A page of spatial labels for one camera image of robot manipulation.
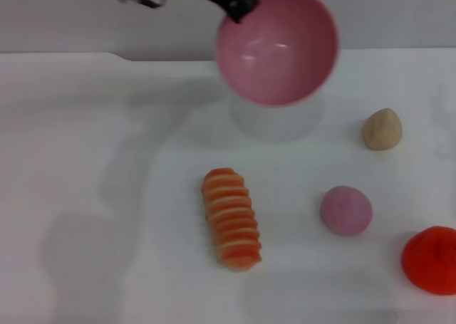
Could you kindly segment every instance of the tan potato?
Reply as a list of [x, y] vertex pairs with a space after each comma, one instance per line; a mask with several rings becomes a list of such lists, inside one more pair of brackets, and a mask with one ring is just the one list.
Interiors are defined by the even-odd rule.
[[402, 140], [402, 124], [394, 110], [385, 108], [366, 120], [362, 135], [364, 143], [371, 150], [389, 150]]

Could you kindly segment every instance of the bowl rim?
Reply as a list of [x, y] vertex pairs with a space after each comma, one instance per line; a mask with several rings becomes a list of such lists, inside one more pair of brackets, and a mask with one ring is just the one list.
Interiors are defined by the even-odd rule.
[[266, 107], [266, 108], [282, 108], [282, 107], [289, 107], [289, 106], [292, 106], [292, 105], [296, 105], [298, 103], [301, 103], [307, 99], [309, 99], [310, 97], [312, 97], [313, 95], [315, 95], [317, 93], [317, 91], [320, 90], [321, 87], [323, 87], [323, 85], [325, 84], [325, 82], [331, 77], [332, 73], [334, 72], [334, 69], [336, 67], [336, 64], [337, 64], [337, 60], [338, 60], [338, 56], [339, 56], [339, 52], [340, 52], [340, 43], [339, 43], [339, 31], [338, 31], [338, 26], [337, 26], [337, 23], [336, 23], [336, 20], [334, 18], [334, 15], [332, 14], [332, 12], [329, 10], [329, 8], [327, 7], [327, 5], [325, 5], [325, 3], [322, 2], [322, 0], [314, 0], [316, 1], [317, 4], [320, 5], [320, 7], [324, 10], [324, 12], [326, 13], [327, 17], [328, 17], [328, 23], [331, 25], [331, 28], [333, 29], [333, 34], [334, 34], [334, 39], [335, 39], [335, 43], [336, 43], [336, 47], [334, 48], [334, 55], [333, 57], [331, 58], [331, 64], [330, 64], [330, 67], [328, 69], [328, 72], [326, 73], [325, 77], [321, 79], [321, 81], [319, 81], [317, 84], [315, 84], [315, 86], [310, 89], [309, 92], [307, 92], [307, 94], [305, 94], [304, 96], [298, 98], [297, 100], [293, 100], [291, 102], [285, 102], [285, 103], [274, 103], [274, 104], [271, 104], [271, 103], [263, 103], [263, 102], [258, 102], [258, 101], [254, 101], [252, 100], [251, 98], [248, 98], [247, 96], [245, 95], [242, 95], [238, 90], [237, 88], [229, 81], [229, 79], [226, 77], [226, 75], [224, 74], [224, 72], [222, 71], [221, 69], [221, 65], [220, 65], [220, 51], [221, 51], [221, 46], [220, 46], [220, 36], [221, 36], [221, 32], [222, 32], [222, 27], [223, 25], [228, 22], [228, 21], [232, 21], [228, 16], [225, 16], [222, 21], [220, 22], [220, 25], [219, 25], [219, 28], [218, 28], [218, 31], [217, 31], [217, 43], [216, 43], [216, 47], [215, 47], [215, 52], [214, 52], [214, 57], [215, 57], [215, 62], [217, 64], [217, 67], [218, 67], [218, 70], [220, 72], [220, 75], [222, 76], [222, 79], [225, 81], [226, 84], [229, 85], [229, 87], [239, 96], [241, 97], [242, 99], [244, 100], [247, 100], [255, 105], [260, 105], [262, 107]]

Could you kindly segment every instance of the pink ball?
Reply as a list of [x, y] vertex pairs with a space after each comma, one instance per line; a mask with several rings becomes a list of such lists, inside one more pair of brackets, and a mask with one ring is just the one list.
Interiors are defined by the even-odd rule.
[[334, 187], [325, 194], [320, 215], [333, 233], [358, 235], [372, 221], [372, 204], [364, 193], [354, 187]]

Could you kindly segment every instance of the pink bowl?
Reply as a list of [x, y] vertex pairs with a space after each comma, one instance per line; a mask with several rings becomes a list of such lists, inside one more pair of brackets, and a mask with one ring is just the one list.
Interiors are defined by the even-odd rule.
[[280, 107], [321, 87], [336, 63], [335, 22], [319, 0], [260, 0], [236, 24], [225, 18], [217, 42], [217, 64], [243, 98]]

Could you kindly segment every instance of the toy food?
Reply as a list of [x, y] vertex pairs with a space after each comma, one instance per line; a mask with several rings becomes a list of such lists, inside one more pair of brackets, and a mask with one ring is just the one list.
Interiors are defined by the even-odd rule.
[[367, 196], [353, 187], [334, 187], [321, 202], [323, 223], [333, 233], [352, 236], [364, 231], [372, 220], [372, 205]]
[[405, 275], [440, 296], [456, 294], [456, 230], [433, 226], [415, 235], [402, 254]]
[[402, 139], [402, 124], [394, 110], [385, 108], [373, 113], [364, 123], [364, 143], [371, 150], [389, 150]]
[[201, 192], [218, 261], [235, 271], [260, 262], [258, 223], [244, 178], [233, 169], [213, 169]]

